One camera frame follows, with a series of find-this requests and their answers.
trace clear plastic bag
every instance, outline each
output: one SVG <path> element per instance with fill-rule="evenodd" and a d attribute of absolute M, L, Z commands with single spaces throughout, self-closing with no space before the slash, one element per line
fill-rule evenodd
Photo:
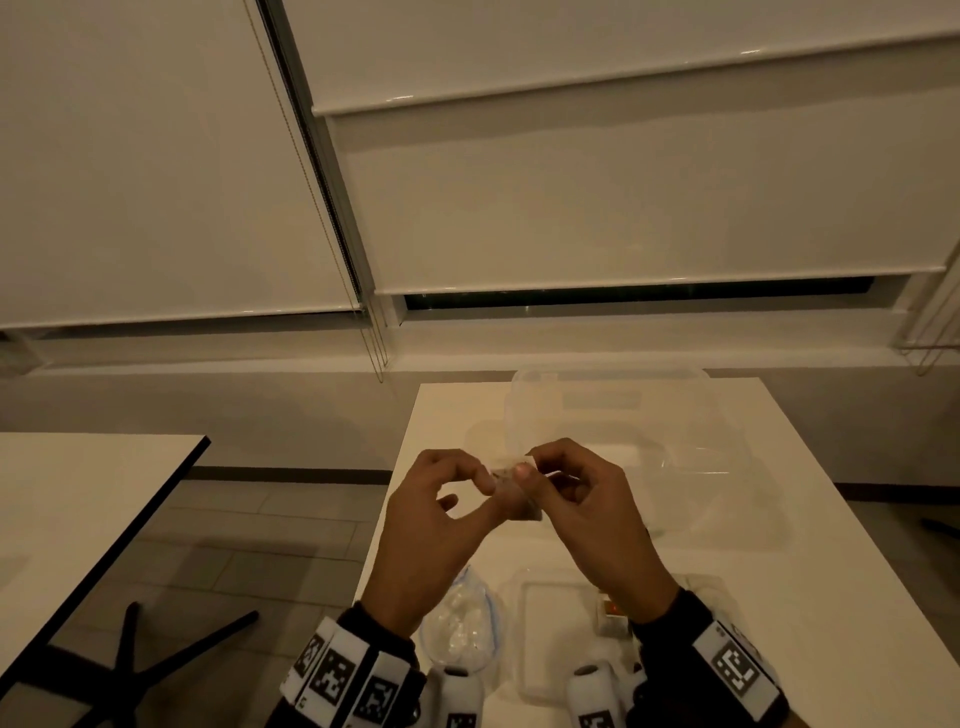
<path fill-rule="evenodd" d="M 467 566 L 423 618 L 420 644 L 434 665 L 472 674 L 495 661 L 501 643 L 501 620 L 490 590 Z"/>

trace black table edge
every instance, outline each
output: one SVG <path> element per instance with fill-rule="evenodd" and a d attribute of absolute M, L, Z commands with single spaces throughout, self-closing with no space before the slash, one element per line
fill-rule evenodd
<path fill-rule="evenodd" d="M 22 665 L 25 655 L 50 642 L 53 636 L 57 634 L 57 630 L 63 627 L 70 618 L 70 615 L 73 614 L 73 611 L 80 606 L 80 603 L 93 590 L 97 582 L 107 573 L 107 569 L 113 565 L 113 562 L 117 560 L 123 552 L 123 549 L 130 544 L 133 537 L 140 532 L 140 529 L 143 528 L 150 517 L 156 513 L 156 509 L 163 504 L 163 501 L 173 492 L 177 484 L 183 480 L 183 477 L 194 466 L 194 463 L 200 459 L 200 456 L 203 455 L 204 451 L 209 447 L 210 438 L 204 436 L 203 439 L 197 443 L 197 446 L 191 450 L 190 454 L 186 456 L 186 459 L 173 471 L 173 474 L 167 478 L 167 481 L 160 486 L 160 489 L 143 507 L 143 510 L 136 515 L 130 525 L 127 526 L 124 532 L 113 542 L 113 545 L 107 549 L 107 552 L 100 558 L 100 561 L 94 565 L 93 569 L 81 580 L 80 584 L 78 584 L 76 589 L 70 593 L 70 596 L 64 600 L 57 611 L 54 612 L 53 616 L 47 620 L 47 623 L 40 628 L 40 631 L 36 633 L 34 638 L 23 648 L 17 658 L 4 673 L 0 675 L 0 699 L 3 699 L 4 695 L 6 695 L 10 688 L 13 687 L 13 684 L 16 683 L 17 669 L 18 666 Z"/>

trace person's left hand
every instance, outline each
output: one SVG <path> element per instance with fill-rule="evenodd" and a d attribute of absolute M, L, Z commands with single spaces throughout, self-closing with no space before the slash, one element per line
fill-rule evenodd
<path fill-rule="evenodd" d="M 493 497 L 452 519 L 446 511 L 457 504 L 456 495 L 437 499 L 437 493 L 453 480 L 472 480 Z M 473 455 L 460 449 L 421 452 L 387 502 L 373 570 L 360 597 L 368 614 L 400 637 L 413 635 L 487 534 L 516 515 L 516 504 L 495 490 Z"/>

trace person's right hand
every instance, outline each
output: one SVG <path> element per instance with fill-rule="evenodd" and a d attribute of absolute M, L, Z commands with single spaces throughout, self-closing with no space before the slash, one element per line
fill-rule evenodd
<path fill-rule="evenodd" d="M 665 614 L 680 587 L 654 550 L 623 470 L 568 438 L 530 454 L 539 472 L 520 463 L 514 480 L 584 576 L 635 622 Z"/>

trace white desk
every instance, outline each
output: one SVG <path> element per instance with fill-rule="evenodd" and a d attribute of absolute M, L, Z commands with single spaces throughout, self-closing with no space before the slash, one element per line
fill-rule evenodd
<path fill-rule="evenodd" d="M 210 441 L 0 433 L 0 697 Z"/>
<path fill-rule="evenodd" d="M 666 566 L 725 581 L 748 634 L 777 669 L 791 704 L 814 728 L 960 725 L 960 667 L 762 382 L 715 379 L 711 385 L 769 471 L 777 490 L 779 537 L 758 538 L 745 548 L 658 543 Z M 389 492 L 422 449 L 463 448 L 481 459 L 500 453 L 509 388 L 422 385 Z M 460 496 L 454 516 L 482 498 L 471 483 L 450 484 L 447 492 Z M 358 597 L 382 525 L 381 512 Z M 757 533 L 770 534 L 770 528 L 759 523 Z M 495 590 L 521 569 L 575 568 L 556 535 L 540 523 L 504 523 L 471 563 Z M 419 656 L 425 662 L 421 651 Z M 488 692 L 484 711 L 487 728 L 568 726 L 559 710 L 519 702 L 509 681 Z"/>

